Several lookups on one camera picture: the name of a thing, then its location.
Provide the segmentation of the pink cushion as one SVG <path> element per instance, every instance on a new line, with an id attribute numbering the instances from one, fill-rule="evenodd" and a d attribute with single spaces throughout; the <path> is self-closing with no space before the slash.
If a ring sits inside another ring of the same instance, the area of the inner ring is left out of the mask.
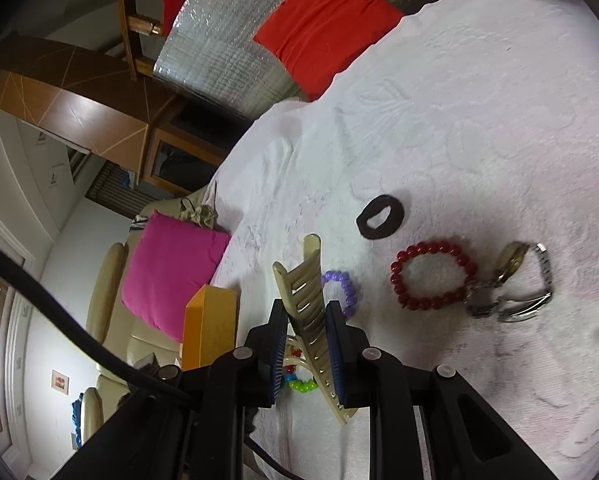
<path id="1" fill-rule="evenodd" d="M 214 277 L 230 235 L 158 211 L 148 218 L 121 283 L 121 302 L 174 341 L 188 302 Z"/>

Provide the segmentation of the red cushion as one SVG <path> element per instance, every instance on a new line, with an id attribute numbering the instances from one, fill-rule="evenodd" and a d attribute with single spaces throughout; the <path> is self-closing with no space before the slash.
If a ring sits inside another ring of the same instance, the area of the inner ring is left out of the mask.
<path id="1" fill-rule="evenodd" d="M 310 101 L 319 99 L 403 12 L 386 0 L 283 0 L 254 41 L 277 58 Z"/>

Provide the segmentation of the beige crumpled cloth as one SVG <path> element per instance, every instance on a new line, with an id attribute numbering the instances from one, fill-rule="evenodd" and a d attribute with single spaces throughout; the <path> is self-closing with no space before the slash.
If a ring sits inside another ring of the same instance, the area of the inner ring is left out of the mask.
<path id="1" fill-rule="evenodd" d="M 179 219 L 195 224 L 201 229 L 213 230 L 216 226 L 217 212 L 209 205 L 198 204 L 185 197 L 180 200 Z"/>

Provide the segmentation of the silver metal wristwatch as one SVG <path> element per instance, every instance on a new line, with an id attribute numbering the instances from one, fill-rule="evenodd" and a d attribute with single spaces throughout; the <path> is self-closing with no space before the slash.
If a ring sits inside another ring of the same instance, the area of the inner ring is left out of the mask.
<path id="1" fill-rule="evenodd" d="M 551 259 L 544 244 L 516 240 L 503 248 L 488 278 L 467 285 L 463 300 L 472 318 L 500 323 L 536 316 L 553 299 Z"/>

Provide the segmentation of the wooden cabinet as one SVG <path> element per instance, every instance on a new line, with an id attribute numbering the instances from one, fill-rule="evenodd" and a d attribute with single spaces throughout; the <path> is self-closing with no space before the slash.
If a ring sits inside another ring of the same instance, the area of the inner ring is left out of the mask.
<path id="1" fill-rule="evenodd" d="M 160 144 L 217 167 L 228 152 L 173 125 L 188 99 L 152 78 L 134 80 L 119 58 L 62 42 L 11 34 L 0 41 L 0 110 L 181 193 L 156 176 Z"/>

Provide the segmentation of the white pink bed blanket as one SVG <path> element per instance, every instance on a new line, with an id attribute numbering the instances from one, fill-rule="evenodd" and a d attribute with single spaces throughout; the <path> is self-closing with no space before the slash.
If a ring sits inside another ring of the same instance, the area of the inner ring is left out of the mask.
<path id="1" fill-rule="evenodd" d="M 231 234 L 214 284 L 240 293 L 241 334 L 269 316 L 272 264 L 297 266 L 315 233 L 374 346 L 453 366 L 558 477 L 598 472 L 599 22 L 583 0 L 424 6 L 319 100 L 271 107 L 212 183 Z M 403 224 L 366 240 L 356 219 L 382 194 Z M 389 267 L 422 240 L 459 244 L 482 276 L 509 243 L 544 244 L 553 299 L 512 324 L 403 309 Z"/>

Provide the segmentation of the beige plastic hair claw clip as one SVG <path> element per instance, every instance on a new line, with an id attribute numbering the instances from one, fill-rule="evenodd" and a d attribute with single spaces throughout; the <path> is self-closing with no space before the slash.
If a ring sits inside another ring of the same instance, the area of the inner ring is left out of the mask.
<path id="1" fill-rule="evenodd" d="M 317 234 L 306 235 L 303 262 L 292 270 L 275 262 L 272 272 L 292 327 L 283 364 L 305 368 L 313 376 L 336 420 L 345 426 L 357 410 L 344 408 L 334 388 L 321 282 L 321 238 Z"/>

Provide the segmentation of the orange cardboard box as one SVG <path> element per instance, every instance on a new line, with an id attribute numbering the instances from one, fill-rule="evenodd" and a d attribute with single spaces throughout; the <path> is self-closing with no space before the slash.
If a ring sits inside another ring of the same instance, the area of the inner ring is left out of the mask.
<path id="1" fill-rule="evenodd" d="M 182 370 L 214 363 L 235 348 L 237 294 L 234 290 L 205 285 L 185 309 Z"/>

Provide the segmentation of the black hair scrunchie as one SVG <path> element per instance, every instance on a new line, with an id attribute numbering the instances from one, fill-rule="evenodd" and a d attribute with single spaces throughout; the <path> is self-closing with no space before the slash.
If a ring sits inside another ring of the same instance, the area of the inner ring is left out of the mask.
<path id="1" fill-rule="evenodd" d="M 374 197 L 356 219 L 360 235 L 366 240 L 383 240 L 395 234 L 403 224 L 403 203 L 392 195 Z"/>

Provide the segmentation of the wooden bed frame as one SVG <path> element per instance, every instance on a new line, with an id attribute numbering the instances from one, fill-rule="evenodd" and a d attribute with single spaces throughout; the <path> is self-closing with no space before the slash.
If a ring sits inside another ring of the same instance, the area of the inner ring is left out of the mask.
<path id="1" fill-rule="evenodd" d="M 144 55 L 141 36 L 162 37 L 162 22 L 156 18 L 140 15 L 136 10 L 136 0 L 117 0 L 121 41 L 124 46 L 124 58 L 129 67 L 132 80 L 141 76 L 152 77 L 155 61 Z"/>

